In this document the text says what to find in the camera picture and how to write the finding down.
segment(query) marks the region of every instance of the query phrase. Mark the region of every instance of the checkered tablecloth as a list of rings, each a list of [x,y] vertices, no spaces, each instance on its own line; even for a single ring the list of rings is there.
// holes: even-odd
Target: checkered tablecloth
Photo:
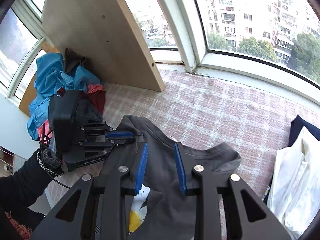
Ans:
[[[107,84],[103,118],[116,128],[126,114],[144,116],[166,135],[206,149],[226,142],[242,157],[236,171],[262,197],[273,173],[276,151],[288,144],[290,122],[299,114],[320,126],[311,110],[245,85],[172,70],[160,70],[164,92]],[[102,163],[68,172],[58,179],[74,184],[82,174],[97,176]],[[54,203],[66,192],[52,182]]]

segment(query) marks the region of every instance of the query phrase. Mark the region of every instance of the metal screw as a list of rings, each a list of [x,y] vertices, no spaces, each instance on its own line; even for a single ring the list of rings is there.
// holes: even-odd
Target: metal screw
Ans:
[[[240,176],[238,174],[231,174],[230,179],[232,179],[233,181],[239,181]]]
[[[90,180],[90,179],[91,179],[91,175],[90,175],[90,174],[84,174],[84,175],[82,175],[82,180],[88,181],[88,180]]]
[[[201,166],[201,165],[196,165],[196,166],[194,166],[193,168],[195,169],[195,171],[198,171],[198,172],[201,172],[201,171],[204,170],[204,167]]]
[[[120,166],[119,168],[118,168],[118,171],[120,171],[120,172],[126,172],[128,170],[128,167],[127,166]]]

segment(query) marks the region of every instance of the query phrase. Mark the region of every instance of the white garment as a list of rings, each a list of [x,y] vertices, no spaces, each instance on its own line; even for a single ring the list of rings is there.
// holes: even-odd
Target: white garment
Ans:
[[[292,147],[277,151],[268,208],[299,238],[320,209],[320,142],[303,127]]]

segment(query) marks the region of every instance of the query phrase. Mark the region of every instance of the pink fabric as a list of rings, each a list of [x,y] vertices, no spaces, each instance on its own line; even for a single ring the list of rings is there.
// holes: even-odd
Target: pink fabric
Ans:
[[[90,84],[90,85],[88,85],[87,94],[91,94],[91,93],[94,93],[94,92],[97,92],[97,91],[101,91],[102,88],[103,88],[103,86],[100,85],[100,84]]]
[[[47,135],[48,132],[50,131],[50,128],[49,128],[49,120],[48,120],[48,119],[44,122],[44,126],[45,126],[45,128],[44,128],[44,134]],[[43,127],[43,125],[41,125],[41,126],[38,128],[38,134],[39,134],[40,140],[42,139],[42,127]]]

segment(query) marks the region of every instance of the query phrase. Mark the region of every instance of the wire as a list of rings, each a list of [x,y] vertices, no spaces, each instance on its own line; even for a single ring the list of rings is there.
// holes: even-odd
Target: wire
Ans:
[[[41,161],[42,164],[44,166],[45,171],[48,173],[48,175],[51,177],[51,179],[53,179],[56,183],[58,183],[59,185],[66,187],[66,188],[70,188],[67,185],[64,185],[63,183],[57,181],[54,177],[52,177],[52,175],[50,174],[50,172],[47,170],[47,167],[45,166],[44,162],[43,162],[43,147],[44,147],[44,124],[43,124],[43,129],[42,129],[42,138],[41,138]]]

